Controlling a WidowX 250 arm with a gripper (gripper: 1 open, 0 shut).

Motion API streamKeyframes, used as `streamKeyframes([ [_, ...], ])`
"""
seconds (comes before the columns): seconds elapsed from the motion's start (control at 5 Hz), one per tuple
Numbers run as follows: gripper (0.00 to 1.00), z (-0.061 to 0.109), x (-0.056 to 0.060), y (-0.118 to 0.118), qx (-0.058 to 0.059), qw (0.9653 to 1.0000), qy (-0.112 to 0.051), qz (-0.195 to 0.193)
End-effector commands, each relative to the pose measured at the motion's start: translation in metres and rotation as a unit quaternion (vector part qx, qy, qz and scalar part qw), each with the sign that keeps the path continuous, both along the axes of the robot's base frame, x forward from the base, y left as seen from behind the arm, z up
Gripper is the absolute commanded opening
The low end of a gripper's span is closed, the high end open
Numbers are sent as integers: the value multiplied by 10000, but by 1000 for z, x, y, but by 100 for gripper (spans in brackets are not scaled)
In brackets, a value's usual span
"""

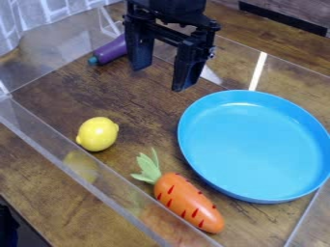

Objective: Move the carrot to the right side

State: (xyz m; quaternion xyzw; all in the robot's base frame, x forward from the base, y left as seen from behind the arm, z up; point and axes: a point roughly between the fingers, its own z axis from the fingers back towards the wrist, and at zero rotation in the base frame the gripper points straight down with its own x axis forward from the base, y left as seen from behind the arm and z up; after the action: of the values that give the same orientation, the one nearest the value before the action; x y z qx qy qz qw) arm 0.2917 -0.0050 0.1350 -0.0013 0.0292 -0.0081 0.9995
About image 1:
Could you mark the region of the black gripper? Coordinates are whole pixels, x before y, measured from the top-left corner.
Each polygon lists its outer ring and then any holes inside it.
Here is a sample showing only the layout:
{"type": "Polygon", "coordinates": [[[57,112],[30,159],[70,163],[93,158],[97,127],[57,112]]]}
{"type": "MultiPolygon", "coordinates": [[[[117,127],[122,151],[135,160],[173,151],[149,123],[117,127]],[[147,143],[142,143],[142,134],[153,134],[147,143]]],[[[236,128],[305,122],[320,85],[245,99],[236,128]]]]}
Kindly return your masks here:
{"type": "Polygon", "coordinates": [[[127,0],[125,25],[131,67],[142,70],[151,66],[155,39],[180,44],[171,85],[176,92],[198,83],[206,61],[214,57],[214,48],[204,45],[213,45],[221,26],[204,14],[205,9],[206,0],[127,0]]]}

